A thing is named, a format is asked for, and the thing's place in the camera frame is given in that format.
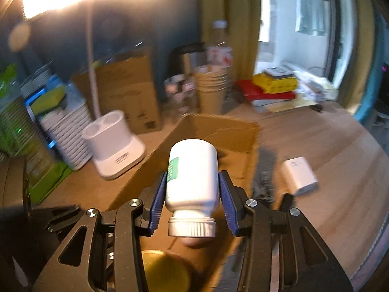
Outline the yellow lid jar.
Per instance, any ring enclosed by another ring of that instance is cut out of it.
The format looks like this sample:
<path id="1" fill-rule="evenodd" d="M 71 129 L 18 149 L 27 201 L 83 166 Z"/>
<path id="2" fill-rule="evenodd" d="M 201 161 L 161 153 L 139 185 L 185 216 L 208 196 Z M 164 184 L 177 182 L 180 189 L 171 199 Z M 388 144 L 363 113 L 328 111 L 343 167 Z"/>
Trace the yellow lid jar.
<path id="1" fill-rule="evenodd" d="M 191 271 L 178 256 L 161 250 L 143 250 L 142 261 L 148 291 L 189 291 Z"/>

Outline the white power adapter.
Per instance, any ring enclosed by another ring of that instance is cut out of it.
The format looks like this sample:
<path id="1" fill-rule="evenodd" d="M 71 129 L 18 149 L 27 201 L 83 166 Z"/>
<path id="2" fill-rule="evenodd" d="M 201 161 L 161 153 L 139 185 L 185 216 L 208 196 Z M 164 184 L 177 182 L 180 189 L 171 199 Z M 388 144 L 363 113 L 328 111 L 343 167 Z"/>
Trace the white power adapter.
<path id="1" fill-rule="evenodd" d="M 318 179 L 303 156 L 285 160 L 282 163 L 281 172 L 288 191 L 293 196 L 299 196 L 318 186 Z"/>

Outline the white pill bottle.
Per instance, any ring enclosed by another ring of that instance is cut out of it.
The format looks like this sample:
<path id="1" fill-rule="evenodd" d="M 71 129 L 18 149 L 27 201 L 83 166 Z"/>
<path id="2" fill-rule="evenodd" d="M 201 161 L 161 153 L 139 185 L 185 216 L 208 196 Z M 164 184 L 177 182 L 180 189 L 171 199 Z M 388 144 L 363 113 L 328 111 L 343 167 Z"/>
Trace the white pill bottle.
<path id="1" fill-rule="evenodd" d="M 220 205 L 218 173 L 217 151 L 209 142 L 186 139 L 172 146 L 165 199 L 172 213 L 170 236 L 216 236 L 213 215 Z"/>

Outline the white earbuds case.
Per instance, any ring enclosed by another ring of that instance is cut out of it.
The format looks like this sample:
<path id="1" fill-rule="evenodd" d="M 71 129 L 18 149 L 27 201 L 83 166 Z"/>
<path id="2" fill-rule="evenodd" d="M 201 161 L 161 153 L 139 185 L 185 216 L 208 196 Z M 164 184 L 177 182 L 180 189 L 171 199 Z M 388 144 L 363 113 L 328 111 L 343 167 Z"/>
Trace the white earbuds case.
<path id="1" fill-rule="evenodd" d="M 211 237 L 180 237 L 179 239 L 184 246 L 190 248 L 205 245 L 212 240 Z"/>

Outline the green snack bag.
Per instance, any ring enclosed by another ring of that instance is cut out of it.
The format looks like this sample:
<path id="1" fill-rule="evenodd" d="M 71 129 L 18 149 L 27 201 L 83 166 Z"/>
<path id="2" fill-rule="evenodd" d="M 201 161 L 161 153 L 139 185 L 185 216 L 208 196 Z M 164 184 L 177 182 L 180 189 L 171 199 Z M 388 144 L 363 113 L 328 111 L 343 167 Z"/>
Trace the green snack bag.
<path id="1" fill-rule="evenodd" d="M 31 120 L 17 82 L 17 66 L 1 69 L 1 151 L 26 158 L 28 191 L 33 204 L 41 203 L 70 173 L 57 159 Z"/>

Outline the yellow green sponge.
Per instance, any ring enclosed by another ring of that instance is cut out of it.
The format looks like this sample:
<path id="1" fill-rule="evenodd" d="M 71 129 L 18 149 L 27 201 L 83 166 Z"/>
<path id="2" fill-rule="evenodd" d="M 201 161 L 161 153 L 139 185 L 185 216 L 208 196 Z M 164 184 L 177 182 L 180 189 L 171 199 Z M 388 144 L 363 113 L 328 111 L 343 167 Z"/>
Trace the yellow green sponge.
<path id="1" fill-rule="evenodd" d="M 30 108 L 34 115 L 42 114 L 58 106 L 65 97 L 65 89 L 62 85 L 47 91 L 37 98 Z"/>

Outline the black scissors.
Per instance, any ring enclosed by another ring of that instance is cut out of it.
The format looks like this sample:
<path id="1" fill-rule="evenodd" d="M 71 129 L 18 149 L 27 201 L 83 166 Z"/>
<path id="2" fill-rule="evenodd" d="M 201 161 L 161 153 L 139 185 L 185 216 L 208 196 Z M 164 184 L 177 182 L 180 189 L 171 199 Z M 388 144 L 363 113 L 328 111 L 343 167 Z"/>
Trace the black scissors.
<path id="1" fill-rule="evenodd" d="M 314 111 L 316 111 L 316 112 L 321 113 L 322 110 L 323 110 L 323 107 L 322 107 L 320 104 L 316 104 L 316 105 L 314 105 L 314 106 L 311 106 L 311 109 L 314 110 Z"/>

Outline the red book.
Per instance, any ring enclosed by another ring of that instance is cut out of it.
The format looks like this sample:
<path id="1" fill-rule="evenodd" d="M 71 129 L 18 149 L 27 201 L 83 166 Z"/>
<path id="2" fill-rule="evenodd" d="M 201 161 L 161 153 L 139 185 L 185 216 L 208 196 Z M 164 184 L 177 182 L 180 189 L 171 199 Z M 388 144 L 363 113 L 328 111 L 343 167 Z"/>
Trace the red book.
<path id="1" fill-rule="evenodd" d="M 294 100 L 296 94 L 293 91 L 279 93 L 279 94 L 266 94 L 261 87 L 255 85 L 251 80 L 239 80 L 235 82 L 235 86 L 243 95 L 246 101 L 255 100 Z"/>

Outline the lamp packaging cardboard box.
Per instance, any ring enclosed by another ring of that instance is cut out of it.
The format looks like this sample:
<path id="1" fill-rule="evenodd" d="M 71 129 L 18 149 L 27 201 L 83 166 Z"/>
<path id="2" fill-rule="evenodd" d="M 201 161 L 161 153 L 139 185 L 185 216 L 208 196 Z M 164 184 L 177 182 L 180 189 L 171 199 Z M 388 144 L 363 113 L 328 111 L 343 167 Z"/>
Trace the lamp packaging cardboard box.
<path id="1" fill-rule="evenodd" d="M 102 115 L 121 110 L 135 134 L 161 130 L 152 48 L 139 46 L 92 63 Z"/>

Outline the yellow tissue pack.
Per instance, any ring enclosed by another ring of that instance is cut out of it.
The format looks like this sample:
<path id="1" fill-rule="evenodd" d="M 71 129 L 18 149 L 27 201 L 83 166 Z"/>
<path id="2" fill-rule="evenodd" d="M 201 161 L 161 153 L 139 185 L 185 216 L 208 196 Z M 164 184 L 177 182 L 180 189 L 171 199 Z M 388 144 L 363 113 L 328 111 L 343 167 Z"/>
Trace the yellow tissue pack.
<path id="1" fill-rule="evenodd" d="M 259 86 L 265 94 L 281 94 L 295 90 L 298 81 L 294 76 L 274 78 L 268 74 L 260 73 L 253 76 L 253 84 Z"/>

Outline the patterned glass jar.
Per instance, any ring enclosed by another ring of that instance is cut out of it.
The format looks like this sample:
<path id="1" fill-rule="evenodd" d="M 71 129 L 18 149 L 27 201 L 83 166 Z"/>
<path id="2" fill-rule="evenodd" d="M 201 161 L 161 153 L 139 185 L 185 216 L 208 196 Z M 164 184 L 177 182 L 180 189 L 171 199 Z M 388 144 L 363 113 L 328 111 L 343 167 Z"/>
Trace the patterned glass jar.
<path id="1" fill-rule="evenodd" d="M 195 79 L 185 74 L 176 74 L 164 81 L 168 108 L 175 120 L 198 112 Z"/>

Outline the stainless steel kettle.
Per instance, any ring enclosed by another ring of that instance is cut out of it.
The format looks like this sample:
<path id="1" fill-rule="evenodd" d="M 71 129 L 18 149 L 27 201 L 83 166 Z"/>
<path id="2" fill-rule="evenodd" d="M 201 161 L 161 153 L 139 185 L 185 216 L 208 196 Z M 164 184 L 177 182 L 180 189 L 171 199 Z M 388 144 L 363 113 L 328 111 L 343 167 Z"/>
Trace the stainless steel kettle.
<path id="1" fill-rule="evenodd" d="M 191 75 L 196 67 L 207 64 L 206 46 L 204 42 L 195 42 L 175 48 L 168 57 L 167 74 Z"/>

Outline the clear plastic water bottle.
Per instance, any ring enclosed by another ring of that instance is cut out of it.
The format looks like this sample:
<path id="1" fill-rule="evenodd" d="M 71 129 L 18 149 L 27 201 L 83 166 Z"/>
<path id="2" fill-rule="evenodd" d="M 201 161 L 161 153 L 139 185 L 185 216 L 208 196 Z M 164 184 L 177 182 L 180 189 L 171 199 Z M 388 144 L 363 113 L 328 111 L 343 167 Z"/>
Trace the clear plastic water bottle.
<path id="1" fill-rule="evenodd" d="M 228 44 L 228 22 L 216 20 L 212 23 L 207 46 L 207 58 L 211 65 L 230 68 L 233 65 L 232 48 Z"/>

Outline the teal curtain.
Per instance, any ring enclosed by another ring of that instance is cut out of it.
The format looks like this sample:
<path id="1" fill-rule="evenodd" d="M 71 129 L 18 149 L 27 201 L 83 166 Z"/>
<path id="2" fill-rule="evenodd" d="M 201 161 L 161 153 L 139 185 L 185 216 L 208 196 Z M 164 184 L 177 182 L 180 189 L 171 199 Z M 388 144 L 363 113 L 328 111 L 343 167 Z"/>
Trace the teal curtain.
<path id="1" fill-rule="evenodd" d="M 371 66 L 365 84 L 365 90 L 361 99 L 361 105 L 354 114 L 355 119 L 363 126 L 368 123 L 372 114 L 374 105 L 379 98 L 379 92 L 384 74 L 382 66 L 384 65 L 384 25 L 385 20 L 376 7 L 374 10 L 374 49 L 372 53 Z"/>

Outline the yellow curtain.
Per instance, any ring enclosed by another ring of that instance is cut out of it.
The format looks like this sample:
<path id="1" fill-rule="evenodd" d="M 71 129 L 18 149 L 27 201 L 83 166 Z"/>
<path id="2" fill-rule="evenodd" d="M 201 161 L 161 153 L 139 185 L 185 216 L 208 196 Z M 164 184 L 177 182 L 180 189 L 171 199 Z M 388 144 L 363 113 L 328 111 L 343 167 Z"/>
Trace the yellow curtain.
<path id="1" fill-rule="evenodd" d="M 199 0 L 199 3 L 202 40 L 210 41 L 214 21 L 226 20 L 233 56 L 233 78 L 251 78 L 259 47 L 261 0 Z"/>

